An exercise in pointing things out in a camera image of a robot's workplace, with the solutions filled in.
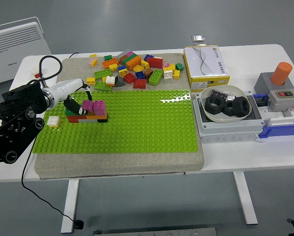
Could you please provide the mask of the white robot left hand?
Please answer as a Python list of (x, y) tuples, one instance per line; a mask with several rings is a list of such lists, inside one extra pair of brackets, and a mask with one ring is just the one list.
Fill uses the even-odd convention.
[(48, 98), (48, 110), (53, 109), (59, 102), (64, 102), (64, 106), (75, 115), (86, 115), (88, 112), (76, 101), (71, 99), (70, 94), (79, 89), (85, 89), (88, 100), (92, 101), (90, 87), (82, 79), (71, 79), (61, 81), (51, 88), (44, 88), (43, 93)]

